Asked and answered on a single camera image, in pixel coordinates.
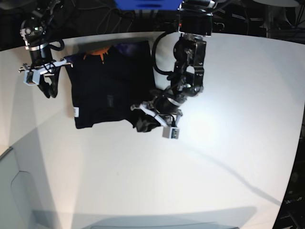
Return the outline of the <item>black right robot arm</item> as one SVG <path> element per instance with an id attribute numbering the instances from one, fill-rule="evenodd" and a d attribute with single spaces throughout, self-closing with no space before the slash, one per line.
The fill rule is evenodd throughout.
<path id="1" fill-rule="evenodd" d="M 51 51 L 62 51 L 64 41 L 51 40 L 51 28 L 54 13 L 63 7 L 62 0 L 39 0 L 35 10 L 20 27 L 20 35 L 25 42 L 25 49 L 30 53 L 31 63 L 24 63 L 19 68 L 24 73 L 23 82 L 29 86 L 38 86 L 47 98 L 58 94 L 58 81 L 61 67 L 73 66 L 66 59 L 56 61 Z"/>

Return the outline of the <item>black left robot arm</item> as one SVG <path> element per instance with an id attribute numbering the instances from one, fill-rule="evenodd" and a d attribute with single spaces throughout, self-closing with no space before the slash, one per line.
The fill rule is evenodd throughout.
<path id="1" fill-rule="evenodd" d="M 189 97 L 195 97 L 204 89 L 204 59 L 206 52 L 205 37 L 211 36 L 213 13 L 220 3 L 216 0 L 184 0 L 178 8 L 178 25 L 157 37 L 152 46 L 154 70 L 167 77 L 170 85 L 164 90 L 150 91 L 153 99 L 131 106 L 139 112 L 135 124 L 137 132 L 150 132 L 163 127 L 167 138 L 177 138 L 177 126 L 183 113 L 180 107 Z M 175 58 L 173 71 L 163 71 L 156 63 L 157 45 L 165 36 L 178 32 L 180 37 L 173 47 Z"/>

